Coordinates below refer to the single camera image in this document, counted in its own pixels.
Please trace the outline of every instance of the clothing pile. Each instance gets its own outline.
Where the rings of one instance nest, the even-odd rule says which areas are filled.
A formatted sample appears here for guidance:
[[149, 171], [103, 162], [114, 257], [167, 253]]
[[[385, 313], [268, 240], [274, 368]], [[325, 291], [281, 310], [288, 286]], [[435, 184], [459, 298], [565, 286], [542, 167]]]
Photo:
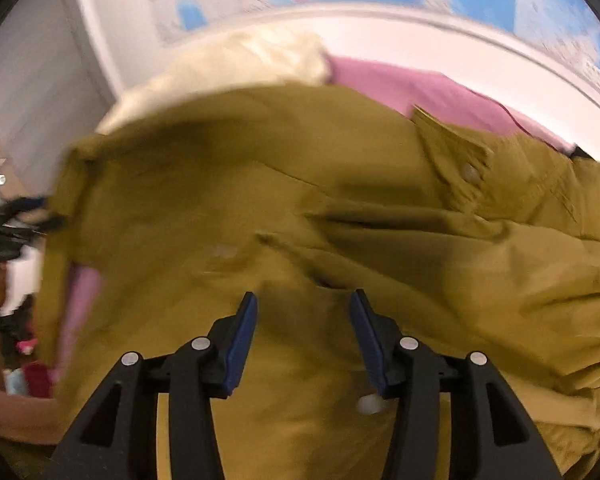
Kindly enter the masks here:
[[[332, 62], [336, 82], [360, 63]], [[395, 406], [359, 409], [372, 389], [347, 306], [364, 288], [436, 352], [487, 354], [565, 477], [586, 475], [600, 455], [600, 164], [441, 75], [365, 70], [420, 106], [269, 81], [189, 93], [72, 148], [36, 309], [41, 356], [62, 361], [65, 425], [123, 353], [173, 352], [252, 290], [241, 386], [213, 404], [227, 478], [380, 478]], [[443, 89], [425, 110], [433, 80]], [[76, 265], [97, 272], [98, 291], [69, 356]], [[441, 479], [449, 418], [443, 399]]]

